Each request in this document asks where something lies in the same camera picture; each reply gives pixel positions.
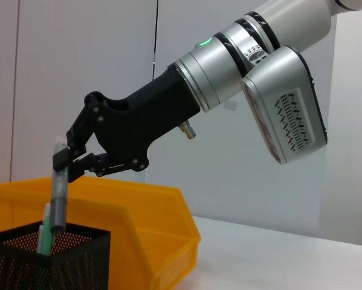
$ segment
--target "yellow plastic bin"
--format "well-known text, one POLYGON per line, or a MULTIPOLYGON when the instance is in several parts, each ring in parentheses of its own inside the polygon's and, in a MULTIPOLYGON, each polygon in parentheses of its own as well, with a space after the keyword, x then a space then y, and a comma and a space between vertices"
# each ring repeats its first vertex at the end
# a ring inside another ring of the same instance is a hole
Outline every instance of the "yellow plastic bin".
MULTIPOLYGON (((201 236, 180 190, 82 177, 67 222, 111 231, 111 290, 173 289, 196 265, 201 236)), ((0 231, 37 222, 51 178, 0 184, 0 231)))

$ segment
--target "green indicator light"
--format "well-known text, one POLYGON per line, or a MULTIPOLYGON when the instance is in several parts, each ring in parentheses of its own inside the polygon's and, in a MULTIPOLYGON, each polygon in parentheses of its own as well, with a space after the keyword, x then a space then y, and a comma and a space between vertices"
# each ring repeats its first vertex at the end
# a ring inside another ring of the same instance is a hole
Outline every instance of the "green indicator light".
POLYGON ((201 43, 201 44, 199 44, 200 46, 203 46, 203 45, 205 45, 205 44, 208 44, 210 41, 211 41, 211 39, 212 38, 209 38, 207 41, 205 41, 205 42, 203 42, 203 43, 201 43))

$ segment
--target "ventilation slot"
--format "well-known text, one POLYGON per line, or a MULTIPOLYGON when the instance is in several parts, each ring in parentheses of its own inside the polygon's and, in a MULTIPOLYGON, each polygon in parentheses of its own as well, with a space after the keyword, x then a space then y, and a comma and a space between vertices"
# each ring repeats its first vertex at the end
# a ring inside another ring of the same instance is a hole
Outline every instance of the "ventilation slot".
POLYGON ((309 143, 305 119, 298 103, 297 96, 288 93, 280 96, 274 105, 287 146, 292 151, 300 150, 309 143))

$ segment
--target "pen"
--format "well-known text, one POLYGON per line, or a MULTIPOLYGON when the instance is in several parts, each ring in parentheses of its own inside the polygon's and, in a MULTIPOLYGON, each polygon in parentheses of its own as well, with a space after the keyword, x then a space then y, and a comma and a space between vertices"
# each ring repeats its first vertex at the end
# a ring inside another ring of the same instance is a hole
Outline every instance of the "pen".
POLYGON ((44 226, 40 225, 38 228, 38 241, 37 241, 37 253, 41 254, 42 235, 44 232, 44 226))
MULTIPOLYGON (((60 152, 67 145, 62 140, 56 140, 54 153, 60 152)), ((52 196, 51 196, 51 231, 55 235, 65 231, 66 204, 68 202, 68 168, 52 172, 52 196)))

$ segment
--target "robotic arm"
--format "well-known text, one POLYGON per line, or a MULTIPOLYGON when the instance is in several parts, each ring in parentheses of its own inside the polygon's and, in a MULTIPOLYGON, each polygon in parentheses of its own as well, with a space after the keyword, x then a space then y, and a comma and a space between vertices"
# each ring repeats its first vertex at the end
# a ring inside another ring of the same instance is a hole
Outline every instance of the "robotic arm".
POLYGON ((147 150, 179 127, 192 139, 188 119, 241 90, 272 156, 285 164, 327 144, 313 79, 300 55, 323 39, 331 17, 362 10, 362 0, 270 0, 196 45, 157 79, 122 100, 100 92, 66 133, 68 147, 53 156, 54 170, 69 168, 69 182, 86 170, 101 177, 149 165, 147 150), (95 133, 106 153, 86 153, 95 133))

